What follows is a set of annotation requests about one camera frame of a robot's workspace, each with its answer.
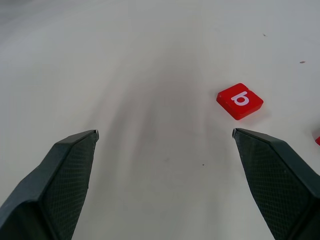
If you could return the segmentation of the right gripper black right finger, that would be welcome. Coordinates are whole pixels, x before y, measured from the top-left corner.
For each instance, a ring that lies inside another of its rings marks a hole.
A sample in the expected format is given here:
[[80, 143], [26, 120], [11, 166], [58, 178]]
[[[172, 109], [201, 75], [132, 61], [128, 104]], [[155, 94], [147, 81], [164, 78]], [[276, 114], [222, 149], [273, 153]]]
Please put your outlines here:
[[232, 131], [253, 199], [275, 240], [320, 240], [320, 175], [285, 141]]

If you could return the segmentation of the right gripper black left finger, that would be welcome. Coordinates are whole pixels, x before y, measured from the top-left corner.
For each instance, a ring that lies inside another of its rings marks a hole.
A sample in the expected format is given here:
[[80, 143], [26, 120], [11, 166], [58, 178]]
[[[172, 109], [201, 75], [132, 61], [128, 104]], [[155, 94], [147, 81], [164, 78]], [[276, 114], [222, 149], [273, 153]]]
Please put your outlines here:
[[0, 240], [72, 240], [98, 140], [88, 130], [52, 146], [0, 206]]

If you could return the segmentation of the red letter tile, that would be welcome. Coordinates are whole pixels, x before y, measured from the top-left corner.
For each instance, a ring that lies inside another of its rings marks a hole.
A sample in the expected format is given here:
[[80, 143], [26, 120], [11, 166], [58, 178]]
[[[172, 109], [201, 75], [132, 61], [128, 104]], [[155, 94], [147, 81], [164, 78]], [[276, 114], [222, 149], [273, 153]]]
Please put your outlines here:
[[216, 101], [237, 121], [258, 111], [264, 104], [264, 101], [243, 83], [219, 92]]

